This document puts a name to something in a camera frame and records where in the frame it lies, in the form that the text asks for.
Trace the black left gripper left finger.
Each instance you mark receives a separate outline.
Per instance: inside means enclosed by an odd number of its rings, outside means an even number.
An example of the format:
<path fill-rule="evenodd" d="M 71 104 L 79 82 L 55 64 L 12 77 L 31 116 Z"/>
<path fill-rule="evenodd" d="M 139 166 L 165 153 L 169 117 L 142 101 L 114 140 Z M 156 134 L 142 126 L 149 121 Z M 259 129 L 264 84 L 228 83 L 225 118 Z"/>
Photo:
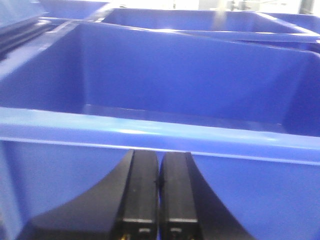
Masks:
<path fill-rule="evenodd" d="M 32 240 L 155 240 L 158 233 L 157 155 L 129 150 L 89 190 L 33 218 Z"/>

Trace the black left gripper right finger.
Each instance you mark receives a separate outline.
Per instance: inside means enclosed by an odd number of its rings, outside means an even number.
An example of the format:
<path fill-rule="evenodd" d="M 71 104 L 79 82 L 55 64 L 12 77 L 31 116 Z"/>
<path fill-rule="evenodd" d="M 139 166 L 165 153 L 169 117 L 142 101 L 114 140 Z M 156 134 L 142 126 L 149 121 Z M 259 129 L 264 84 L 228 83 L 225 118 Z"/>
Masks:
<path fill-rule="evenodd" d="M 167 152 L 159 173 L 162 240 L 252 240 L 198 169 L 189 152 Z"/>

